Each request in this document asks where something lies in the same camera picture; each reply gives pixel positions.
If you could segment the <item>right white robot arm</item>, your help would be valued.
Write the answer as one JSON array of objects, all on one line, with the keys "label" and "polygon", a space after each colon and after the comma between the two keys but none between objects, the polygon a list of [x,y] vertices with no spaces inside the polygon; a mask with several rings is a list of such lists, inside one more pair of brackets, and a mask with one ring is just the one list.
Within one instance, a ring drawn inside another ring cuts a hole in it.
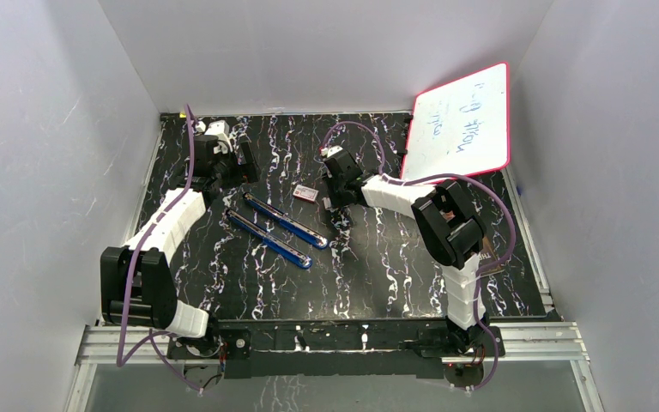
[{"label": "right white robot arm", "polygon": [[365,171],[339,146],[322,149],[320,156],[331,206],[359,204],[415,221],[425,248],[442,269],[446,317],[455,325],[449,332],[450,347],[460,355],[473,354],[483,343],[476,324],[485,310],[476,302],[473,284],[486,227],[464,188],[453,179],[411,185]]}]

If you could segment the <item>blue stapler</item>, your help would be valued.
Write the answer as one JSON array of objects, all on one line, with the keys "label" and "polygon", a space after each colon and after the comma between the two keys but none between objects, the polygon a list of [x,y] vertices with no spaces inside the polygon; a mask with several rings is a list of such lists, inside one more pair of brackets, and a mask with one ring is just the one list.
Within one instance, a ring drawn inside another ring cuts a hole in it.
[{"label": "blue stapler", "polygon": [[249,221],[235,209],[226,209],[224,216],[231,223],[241,227],[253,236],[258,237],[267,247],[277,252],[299,268],[307,270],[312,266],[313,261],[308,255],[276,238],[274,235],[259,227],[252,221]]},{"label": "blue stapler", "polygon": [[279,210],[275,206],[260,200],[249,192],[244,192],[242,198],[254,210],[266,215],[269,219],[278,222],[281,227],[295,234],[313,247],[322,250],[329,245],[328,239],[318,231],[311,229],[303,223],[295,220],[287,213]]}]

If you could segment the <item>red white staple box sleeve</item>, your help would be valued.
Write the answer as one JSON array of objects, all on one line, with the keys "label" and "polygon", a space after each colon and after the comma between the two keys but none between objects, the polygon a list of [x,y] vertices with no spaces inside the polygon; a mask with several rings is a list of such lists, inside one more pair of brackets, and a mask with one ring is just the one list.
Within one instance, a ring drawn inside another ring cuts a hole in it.
[{"label": "red white staple box sleeve", "polygon": [[319,191],[317,189],[305,185],[296,185],[293,189],[294,197],[309,203],[315,203],[317,201],[318,194]]}]

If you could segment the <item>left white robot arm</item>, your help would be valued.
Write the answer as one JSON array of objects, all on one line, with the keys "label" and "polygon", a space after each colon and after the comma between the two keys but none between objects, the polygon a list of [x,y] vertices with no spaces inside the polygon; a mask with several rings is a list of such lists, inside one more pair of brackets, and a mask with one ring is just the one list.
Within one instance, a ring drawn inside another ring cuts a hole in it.
[{"label": "left white robot arm", "polygon": [[211,357],[222,335],[211,313],[178,299],[170,262],[190,228],[223,192],[255,183],[259,168],[247,138],[200,135],[188,167],[191,176],[169,190],[160,207],[125,245],[100,256],[101,309],[108,324],[125,322],[189,338],[191,349]]}]

